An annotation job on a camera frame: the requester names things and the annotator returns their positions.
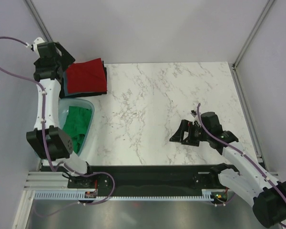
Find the clear teal plastic bin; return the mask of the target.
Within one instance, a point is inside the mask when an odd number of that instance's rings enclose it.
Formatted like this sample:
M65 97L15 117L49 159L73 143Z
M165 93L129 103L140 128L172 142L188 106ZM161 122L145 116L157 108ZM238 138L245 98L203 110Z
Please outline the clear teal plastic bin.
M93 104L76 98L60 99L58 116L60 127L72 139L74 152L80 155L93 121Z

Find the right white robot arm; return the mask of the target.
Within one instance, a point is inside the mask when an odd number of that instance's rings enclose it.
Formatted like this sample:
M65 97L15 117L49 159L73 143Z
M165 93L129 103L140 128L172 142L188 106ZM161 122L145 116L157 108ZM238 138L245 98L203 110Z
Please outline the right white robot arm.
M211 168L209 183L218 188L224 186L241 197L253 210L257 220L266 228L286 220L286 181L281 182L266 171L244 150L238 138L225 131L214 112L197 114L195 121L181 120L171 142L196 146L207 142L234 168L221 163Z

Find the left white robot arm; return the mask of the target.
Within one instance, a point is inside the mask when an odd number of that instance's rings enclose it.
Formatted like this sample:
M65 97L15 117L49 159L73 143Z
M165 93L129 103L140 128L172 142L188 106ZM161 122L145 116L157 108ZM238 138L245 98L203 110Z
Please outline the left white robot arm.
M94 185L95 176L88 172L88 163L79 158L73 150L71 137L59 123L59 99L63 73L75 59L58 42L46 42L37 38L32 49L38 54L34 63L33 81L38 88L38 110L32 131L26 139L41 160L47 160L53 172L63 166L75 176L84 187Z

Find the red t shirt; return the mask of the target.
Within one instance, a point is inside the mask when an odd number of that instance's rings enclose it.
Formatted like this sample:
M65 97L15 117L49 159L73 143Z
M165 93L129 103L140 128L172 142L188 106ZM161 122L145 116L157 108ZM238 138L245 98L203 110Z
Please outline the red t shirt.
M107 91L107 79L101 58L73 63L67 70L69 93Z

